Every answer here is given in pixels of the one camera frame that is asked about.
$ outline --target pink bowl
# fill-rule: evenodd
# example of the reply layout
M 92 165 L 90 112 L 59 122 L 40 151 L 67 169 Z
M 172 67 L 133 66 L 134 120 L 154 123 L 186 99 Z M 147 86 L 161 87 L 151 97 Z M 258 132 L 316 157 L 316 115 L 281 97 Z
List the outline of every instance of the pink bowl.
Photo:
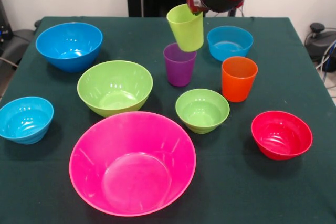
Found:
M 92 207 L 116 216 L 147 215 L 170 205 L 189 186 L 196 153 L 174 121 L 126 112 L 88 129 L 75 145 L 70 179 Z
M 306 152 L 313 136 L 308 125 L 295 115 L 267 111 L 252 122 L 253 137 L 260 150 L 274 160 L 287 160 Z

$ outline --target purple cup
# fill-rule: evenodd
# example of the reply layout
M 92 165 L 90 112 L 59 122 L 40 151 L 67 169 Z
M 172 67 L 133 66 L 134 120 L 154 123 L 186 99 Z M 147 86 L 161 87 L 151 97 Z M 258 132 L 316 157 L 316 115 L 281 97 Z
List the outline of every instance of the purple cup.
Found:
M 197 52 L 184 52 L 177 43 L 168 45 L 163 50 L 168 82 L 182 87 L 191 82 Z

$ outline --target orange cup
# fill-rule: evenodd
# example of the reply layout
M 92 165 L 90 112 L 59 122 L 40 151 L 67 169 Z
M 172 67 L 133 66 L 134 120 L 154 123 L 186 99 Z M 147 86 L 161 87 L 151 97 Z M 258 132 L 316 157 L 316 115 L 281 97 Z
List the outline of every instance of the orange cup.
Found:
M 258 73 L 257 64 L 245 57 L 230 57 L 222 64 L 222 94 L 230 102 L 248 97 Z

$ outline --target green cup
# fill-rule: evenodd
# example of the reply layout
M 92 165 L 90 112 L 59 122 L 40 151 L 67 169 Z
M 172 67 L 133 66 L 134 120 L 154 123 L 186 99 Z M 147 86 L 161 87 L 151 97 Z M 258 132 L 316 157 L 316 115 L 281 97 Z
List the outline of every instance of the green cup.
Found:
M 175 109 L 182 122 L 198 134 L 213 131 L 230 113 L 226 99 L 209 89 L 193 89 L 183 93 L 176 101 Z
M 203 13 L 194 15 L 188 5 L 183 4 L 171 9 L 167 20 L 182 51 L 197 51 L 203 46 Z

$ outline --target cup rim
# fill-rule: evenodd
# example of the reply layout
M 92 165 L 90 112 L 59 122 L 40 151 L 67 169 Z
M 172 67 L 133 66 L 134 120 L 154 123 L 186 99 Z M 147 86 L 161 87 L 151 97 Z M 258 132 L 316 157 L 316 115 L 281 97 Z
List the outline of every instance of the cup rim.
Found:
M 256 67 L 255 73 L 252 74 L 251 76 L 248 76 L 248 77 L 237 77 L 237 76 L 233 76 L 232 74 L 229 74 L 227 71 L 225 71 L 224 70 L 224 63 L 226 63 L 228 60 L 237 59 L 237 58 L 241 58 L 241 59 L 247 60 L 248 62 L 252 63 Z M 243 56 L 233 56 L 233 57 L 229 57 L 229 58 L 227 58 L 223 61 L 222 71 L 224 71 L 228 76 L 230 76 L 232 78 L 235 78 L 235 79 L 238 79 L 238 80 L 245 80 L 245 79 L 250 79 L 250 78 L 255 77 L 258 74 L 259 68 L 258 68 L 258 65 L 253 60 L 251 60 L 249 58 L 246 58 L 246 57 L 243 57 Z
M 167 20 L 169 23 L 172 23 L 172 24 L 186 24 L 186 23 L 189 23 L 189 22 L 192 22 L 194 20 L 196 20 L 197 18 L 199 18 L 200 16 L 203 17 L 203 12 L 199 13 L 198 15 L 194 15 L 194 18 L 192 20 L 189 20 L 189 21 L 185 21 L 185 22 L 174 22 L 172 21 L 170 18 L 169 18 L 169 15 L 171 14 L 171 12 L 175 11 L 177 8 L 181 8 L 182 6 L 187 6 L 188 7 L 188 4 L 182 4 L 182 5 L 177 5 L 175 7 L 173 7 L 172 9 L 170 9 L 170 11 L 167 13 Z
M 191 59 L 189 59 L 189 60 L 185 60 L 185 61 L 176 61 L 176 60 L 172 60 L 172 59 L 170 59 L 169 57 L 167 57 L 165 51 L 166 51 L 168 48 L 170 48 L 170 47 L 172 47 L 172 46 L 175 46 L 175 45 L 178 46 L 178 43 L 171 43 L 171 44 L 167 45 L 167 46 L 164 48 L 164 50 L 163 50 L 163 57 L 164 57 L 166 60 L 168 60 L 168 61 L 170 61 L 170 62 L 173 62 L 173 63 L 188 63 L 188 62 L 191 62 L 191 61 L 195 60 L 195 58 L 196 58 L 196 56 L 197 56 L 197 51 L 185 52 L 185 53 L 187 53 L 187 54 L 193 54 L 193 56 L 192 56 Z

